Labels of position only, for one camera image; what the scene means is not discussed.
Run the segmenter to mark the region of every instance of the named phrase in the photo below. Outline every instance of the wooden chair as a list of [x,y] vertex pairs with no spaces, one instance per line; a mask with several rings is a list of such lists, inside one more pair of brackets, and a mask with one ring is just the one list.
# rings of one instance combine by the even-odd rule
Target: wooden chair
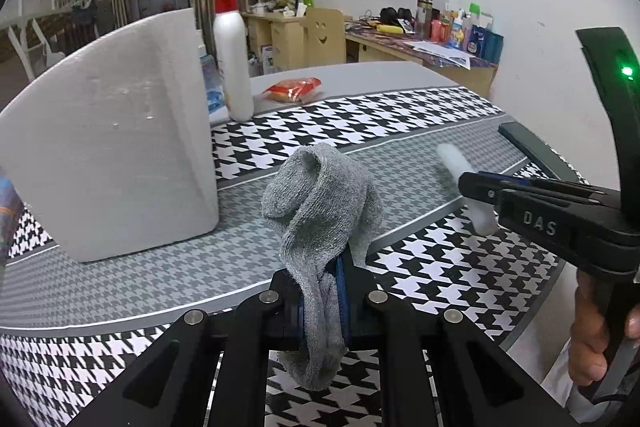
[[344,15],[340,10],[308,8],[306,61],[309,66],[330,66],[347,61]]

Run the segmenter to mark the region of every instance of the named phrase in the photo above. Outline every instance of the gray towel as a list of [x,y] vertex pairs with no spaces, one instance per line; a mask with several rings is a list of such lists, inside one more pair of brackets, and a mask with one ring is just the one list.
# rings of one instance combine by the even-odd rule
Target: gray towel
[[324,268],[347,242],[364,267],[382,214],[372,176],[324,143],[294,152],[264,192],[262,217],[282,236],[280,258],[305,297],[306,348],[278,359],[305,389],[327,388],[346,352],[335,278]]

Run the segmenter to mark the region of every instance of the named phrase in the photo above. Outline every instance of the human hand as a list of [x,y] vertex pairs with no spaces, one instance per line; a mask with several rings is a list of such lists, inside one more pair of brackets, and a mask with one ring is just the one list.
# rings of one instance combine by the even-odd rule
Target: human hand
[[[602,380],[607,372],[603,353],[609,344],[609,330],[593,301],[593,279],[580,270],[577,276],[575,321],[571,326],[569,346],[569,376],[577,385],[589,385]],[[631,339],[640,340],[640,305],[629,313],[625,334]]]

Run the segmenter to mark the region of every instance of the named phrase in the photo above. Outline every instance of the food wrapper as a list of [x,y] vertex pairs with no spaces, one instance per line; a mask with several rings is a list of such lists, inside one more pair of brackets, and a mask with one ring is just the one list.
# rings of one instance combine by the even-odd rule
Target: food wrapper
[[264,90],[263,96],[282,103],[306,103],[318,95],[322,82],[314,77],[281,80]]

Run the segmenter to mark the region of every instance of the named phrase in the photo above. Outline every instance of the paper sheet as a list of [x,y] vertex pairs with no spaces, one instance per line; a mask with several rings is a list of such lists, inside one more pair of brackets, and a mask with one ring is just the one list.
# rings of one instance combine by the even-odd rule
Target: paper sheet
[[428,53],[430,55],[436,55],[436,57],[446,58],[447,60],[451,60],[451,62],[459,65],[467,70],[471,69],[471,57],[473,55],[469,55],[460,50],[455,50],[452,48],[445,48],[435,42],[413,42],[407,41],[404,44],[407,46],[411,46],[415,51]]

